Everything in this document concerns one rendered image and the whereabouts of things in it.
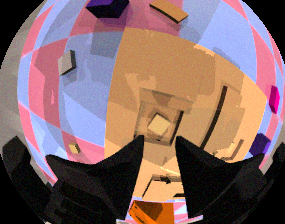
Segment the small pink flat block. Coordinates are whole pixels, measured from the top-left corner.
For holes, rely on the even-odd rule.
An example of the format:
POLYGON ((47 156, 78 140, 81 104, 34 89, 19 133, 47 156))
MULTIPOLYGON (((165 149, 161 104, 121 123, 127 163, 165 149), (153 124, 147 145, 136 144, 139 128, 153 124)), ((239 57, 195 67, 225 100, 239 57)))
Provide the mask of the small pink flat block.
POLYGON ((274 87, 272 87, 271 85, 271 95, 270 95, 270 101, 268 101, 268 105, 270 105, 271 108, 271 112, 272 113, 278 113, 278 105, 279 105, 279 89, 278 87, 276 87, 276 85, 274 85, 274 87))

